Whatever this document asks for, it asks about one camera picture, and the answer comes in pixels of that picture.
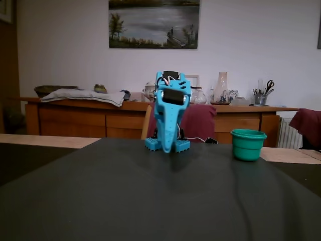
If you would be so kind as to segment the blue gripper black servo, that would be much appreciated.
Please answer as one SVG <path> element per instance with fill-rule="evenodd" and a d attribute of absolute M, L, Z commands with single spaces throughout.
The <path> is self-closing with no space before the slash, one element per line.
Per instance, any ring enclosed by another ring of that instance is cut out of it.
<path fill-rule="evenodd" d="M 179 140 L 179 125 L 190 99 L 191 85 L 188 80 L 171 80 L 169 85 L 160 85 L 156 93 L 153 135 L 157 136 L 165 153 L 179 153 L 190 148 L 189 141 Z"/>

